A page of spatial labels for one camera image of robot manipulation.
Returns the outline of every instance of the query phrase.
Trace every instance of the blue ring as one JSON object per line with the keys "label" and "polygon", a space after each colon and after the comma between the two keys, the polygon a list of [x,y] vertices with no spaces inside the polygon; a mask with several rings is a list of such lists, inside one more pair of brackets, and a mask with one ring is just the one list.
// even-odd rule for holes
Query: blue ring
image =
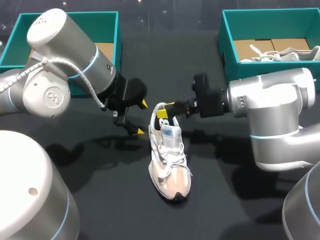
{"label": "blue ring", "polygon": [[283,139],[292,135],[295,135],[299,132],[299,129],[293,132],[289,132],[286,134],[281,134],[281,135],[273,135],[273,136],[255,136],[255,135],[250,135],[251,138],[253,139]]}
{"label": "blue ring", "polygon": [[305,185],[304,185],[304,191],[305,191],[305,198],[306,198],[306,202],[308,204],[308,207],[310,209],[311,214],[313,215],[315,221],[318,223],[318,225],[320,225],[320,220],[318,218],[318,216],[316,215],[315,210],[313,209],[311,202],[310,202],[310,198],[309,198],[309,193],[308,193],[308,181],[309,181],[309,176],[311,173],[312,169],[308,172],[307,176],[306,176],[306,180],[305,180]]}
{"label": "blue ring", "polygon": [[64,218],[62,220],[62,223],[61,223],[58,231],[56,231],[55,235],[53,235],[53,237],[50,240],[54,240],[58,236],[58,234],[60,233],[60,231],[61,231],[62,227],[64,226],[65,221],[67,219],[67,215],[68,215],[68,211],[69,211],[69,191],[68,191],[68,189],[66,190],[66,195],[67,195],[68,199],[67,199],[67,205],[66,205]]}
{"label": "blue ring", "polygon": [[[82,71],[82,73],[84,74],[86,71],[89,70],[89,68],[91,68],[91,66],[95,63],[96,59],[98,58],[98,55],[99,55],[99,49],[97,46],[96,47],[96,51],[95,51],[95,55],[92,59],[92,61],[90,62],[90,64]],[[80,75],[79,74],[76,74],[76,75],[73,75],[73,76],[69,76],[69,79],[75,79],[77,77],[79,77]]]}

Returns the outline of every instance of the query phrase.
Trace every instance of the teal box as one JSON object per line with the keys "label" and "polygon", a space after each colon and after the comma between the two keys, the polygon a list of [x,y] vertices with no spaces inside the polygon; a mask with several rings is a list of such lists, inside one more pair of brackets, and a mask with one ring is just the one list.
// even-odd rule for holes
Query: teal box
{"label": "teal box", "polygon": [[320,91],[320,61],[240,62],[235,40],[305,38],[310,49],[320,46],[318,8],[223,10],[218,47],[227,82],[295,68],[308,68]]}
{"label": "teal box", "polygon": [[[117,11],[67,12],[75,23],[94,43],[113,43],[112,63],[121,72],[122,36]],[[0,73],[11,69],[22,69],[28,61],[31,47],[27,43],[27,32],[41,13],[21,13],[15,23],[7,45],[0,58]],[[72,96],[84,93],[69,81]]]}

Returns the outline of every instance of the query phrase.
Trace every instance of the shoe insole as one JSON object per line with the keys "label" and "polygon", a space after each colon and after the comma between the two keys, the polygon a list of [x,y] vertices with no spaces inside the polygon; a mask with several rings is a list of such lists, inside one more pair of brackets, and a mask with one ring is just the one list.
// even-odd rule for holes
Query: shoe insole
{"label": "shoe insole", "polygon": [[155,116],[154,119],[154,129],[157,131],[160,131],[161,126],[163,124],[169,125],[169,126],[174,126],[174,119],[172,117],[170,118],[158,118],[157,116]]}

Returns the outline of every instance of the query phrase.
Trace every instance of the white sneaker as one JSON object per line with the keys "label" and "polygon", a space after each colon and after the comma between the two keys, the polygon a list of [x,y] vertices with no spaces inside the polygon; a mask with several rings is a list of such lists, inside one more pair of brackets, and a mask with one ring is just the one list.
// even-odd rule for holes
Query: white sneaker
{"label": "white sneaker", "polygon": [[299,55],[294,51],[287,51],[286,50],[282,52],[278,51],[266,51],[265,53],[262,53],[259,49],[257,49],[252,44],[250,45],[253,51],[255,51],[259,57],[252,57],[242,60],[241,62],[275,62],[275,61],[298,61]]}
{"label": "white sneaker", "polygon": [[181,128],[176,117],[157,117],[157,111],[164,109],[164,105],[165,103],[161,102],[154,108],[149,125],[149,174],[155,188],[163,197],[180,202],[190,191],[192,174],[187,167]]}
{"label": "white sneaker", "polygon": [[290,54],[297,55],[297,60],[302,60],[302,61],[320,60],[320,46],[315,46],[312,50],[296,50],[289,47],[279,52],[279,55],[281,58]]}

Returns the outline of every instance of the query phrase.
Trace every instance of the shoe tongue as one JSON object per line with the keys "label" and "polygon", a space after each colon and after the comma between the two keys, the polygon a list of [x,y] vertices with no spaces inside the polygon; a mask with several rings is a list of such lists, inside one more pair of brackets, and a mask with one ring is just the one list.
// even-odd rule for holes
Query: shoe tongue
{"label": "shoe tongue", "polygon": [[161,126],[162,145],[166,148],[178,149],[180,146],[181,128],[179,126]]}

